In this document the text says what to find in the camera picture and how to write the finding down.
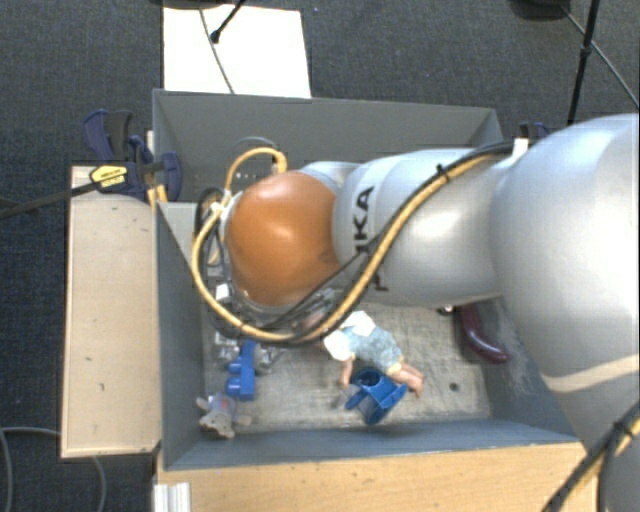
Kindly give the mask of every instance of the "beige panel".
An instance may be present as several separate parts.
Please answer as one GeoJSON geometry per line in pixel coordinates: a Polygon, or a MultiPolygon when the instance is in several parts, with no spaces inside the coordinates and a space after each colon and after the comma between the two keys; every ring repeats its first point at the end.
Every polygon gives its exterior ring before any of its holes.
{"type": "MultiPolygon", "coordinates": [[[[72,170],[74,186],[88,170],[72,170]]],[[[129,197],[71,201],[62,457],[148,452],[160,439],[153,224],[129,197]]]]}
{"type": "MultiPolygon", "coordinates": [[[[584,456],[579,443],[158,473],[190,482],[192,512],[532,512],[584,456]]],[[[595,510],[593,482],[564,512],[595,510]]]]}

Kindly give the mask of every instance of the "gray carpet floor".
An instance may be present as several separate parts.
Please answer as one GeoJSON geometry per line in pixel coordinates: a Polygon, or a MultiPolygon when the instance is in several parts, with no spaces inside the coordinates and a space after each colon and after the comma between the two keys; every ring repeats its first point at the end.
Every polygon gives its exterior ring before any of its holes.
{"type": "MultiPolygon", "coordinates": [[[[0,196],[62,190],[92,154],[80,123],[97,108],[151,126],[162,85],[162,14],[152,0],[0,3],[0,196]]],[[[316,97],[495,108],[505,135],[524,120],[565,124],[582,35],[564,16],[516,0],[253,1],[302,11],[316,97]]],[[[589,2],[571,2],[583,25],[589,2]]],[[[595,39],[638,96],[640,2],[602,2],[595,39]]],[[[578,119],[632,112],[597,55],[578,119]]],[[[0,425],[60,428],[66,252],[64,204],[0,221],[0,425]]],[[[11,436],[16,511],[86,510],[98,501],[89,462],[61,463],[55,442],[11,436]]],[[[105,510],[150,510],[150,457],[104,461],[105,510]]],[[[6,499],[0,469],[0,506],[6,499]]]]}

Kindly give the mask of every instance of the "dark red object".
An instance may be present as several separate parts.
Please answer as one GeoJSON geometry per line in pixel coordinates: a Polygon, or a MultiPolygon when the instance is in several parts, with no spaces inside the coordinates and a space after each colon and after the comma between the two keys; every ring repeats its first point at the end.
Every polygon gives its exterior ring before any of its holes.
{"type": "Polygon", "coordinates": [[[492,345],[485,338],[475,304],[459,306],[456,308],[456,311],[460,316],[462,332],[471,350],[485,361],[493,364],[502,364],[509,360],[509,354],[499,347],[492,345]]]}

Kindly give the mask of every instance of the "blue plastic block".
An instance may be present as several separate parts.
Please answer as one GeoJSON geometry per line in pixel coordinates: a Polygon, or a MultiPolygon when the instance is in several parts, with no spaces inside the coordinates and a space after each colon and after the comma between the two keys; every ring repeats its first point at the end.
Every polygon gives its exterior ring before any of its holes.
{"type": "Polygon", "coordinates": [[[407,385],[398,386],[375,368],[360,370],[351,381],[360,388],[345,404],[345,408],[358,410],[367,425],[375,425],[384,418],[407,392],[407,385]]]}
{"type": "Polygon", "coordinates": [[[232,376],[227,379],[225,391],[227,395],[243,402],[253,400],[256,394],[256,372],[253,368],[255,348],[256,342],[247,340],[240,355],[227,366],[227,371],[232,376]]]}

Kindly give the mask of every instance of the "white paper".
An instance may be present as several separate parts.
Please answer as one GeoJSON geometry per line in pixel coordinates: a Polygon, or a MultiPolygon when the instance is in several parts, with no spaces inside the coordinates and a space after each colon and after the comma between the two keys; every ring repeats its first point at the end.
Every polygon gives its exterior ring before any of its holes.
{"type": "MultiPolygon", "coordinates": [[[[228,93],[209,43],[233,6],[164,12],[164,88],[228,93]]],[[[236,94],[310,98],[307,58],[298,11],[242,7],[215,45],[236,94]]]]}

